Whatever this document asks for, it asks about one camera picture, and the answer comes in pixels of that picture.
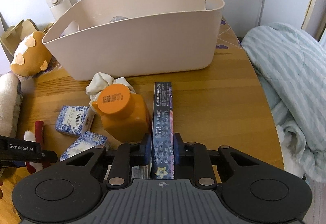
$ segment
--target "wooden table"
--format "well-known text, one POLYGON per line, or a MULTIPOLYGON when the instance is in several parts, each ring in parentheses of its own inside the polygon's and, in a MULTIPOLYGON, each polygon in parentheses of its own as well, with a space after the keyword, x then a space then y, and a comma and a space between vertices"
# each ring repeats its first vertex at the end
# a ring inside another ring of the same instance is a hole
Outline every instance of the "wooden table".
MULTIPOLYGON (((208 149, 230 145, 242 152, 283 169, 283 160, 273 118, 264 92, 245 51, 238 45, 232 29, 221 25, 210 66, 181 73, 127 78, 141 94, 150 112, 153 109, 154 82, 171 81, 174 132, 185 142, 205 144, 208 149)), ((34 122, 45 123, 45 147, 60 156, 76 138, 61 135, 54 125, 61 107, 88 105, 87 82, 73 80, 64 69, 35 80, 35 91, 24 96, 18 123, 18 138, 34 131, 34 122)), ((113 148, 119 142, 102 127, 95 116, 91 131, 108 136, 113 148)), ((0 200, 0 223, 19 223, 12 205, 14 185, 27 176, 25 168, 4 172, 4 197, 0 200)))

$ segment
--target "white water bottle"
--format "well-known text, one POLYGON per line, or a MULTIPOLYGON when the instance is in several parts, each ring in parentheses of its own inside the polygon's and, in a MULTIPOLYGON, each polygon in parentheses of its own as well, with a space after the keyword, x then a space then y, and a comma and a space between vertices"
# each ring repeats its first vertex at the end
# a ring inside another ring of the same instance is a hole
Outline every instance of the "white water bottle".
MULTIPOLYGON (((50 11, 57 21, 70 7, 72 7, 70 0, 45 0, 50 8, 50 11)), ((63 36, 72 34, 78 31, 78 24, 75 21, 65 29, 63 36)))

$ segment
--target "storage basket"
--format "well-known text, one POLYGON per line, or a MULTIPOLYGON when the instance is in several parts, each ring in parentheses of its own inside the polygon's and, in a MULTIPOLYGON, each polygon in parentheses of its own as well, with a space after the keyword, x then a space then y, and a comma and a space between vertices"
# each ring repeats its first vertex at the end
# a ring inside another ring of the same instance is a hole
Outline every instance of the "storage basket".
POLYGON ((208 66, 223 0, 81 0, 43 43, 76 80, 178 72, 208 66), (115 16, 127 19, 110 22, 115 16), (75 21, 78 31, 61 36, 75 21))

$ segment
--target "orange bottle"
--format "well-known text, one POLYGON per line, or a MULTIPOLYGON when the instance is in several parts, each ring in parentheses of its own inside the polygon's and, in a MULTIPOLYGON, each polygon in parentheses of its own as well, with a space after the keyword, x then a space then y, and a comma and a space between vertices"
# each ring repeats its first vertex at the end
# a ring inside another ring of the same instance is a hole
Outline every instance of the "orange bottle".
POLYGON ((101 116, 104 129, 120 142, 140 141, 150 130, 144 99, 123 84, 105 88, 92 106, 101 116))

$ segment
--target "striped blanket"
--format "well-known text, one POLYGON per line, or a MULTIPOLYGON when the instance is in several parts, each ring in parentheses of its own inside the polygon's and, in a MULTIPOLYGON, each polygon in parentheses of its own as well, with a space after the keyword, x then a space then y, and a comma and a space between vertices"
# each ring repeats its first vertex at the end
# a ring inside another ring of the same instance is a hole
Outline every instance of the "striped blanket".
POLYGON ((242 46, 270 84, 266 95, 274 101, 275 124, 295 136, 296 161, 313 180, 326 182, 326 50, 305 31, 283 23, 253 28, 242 46))

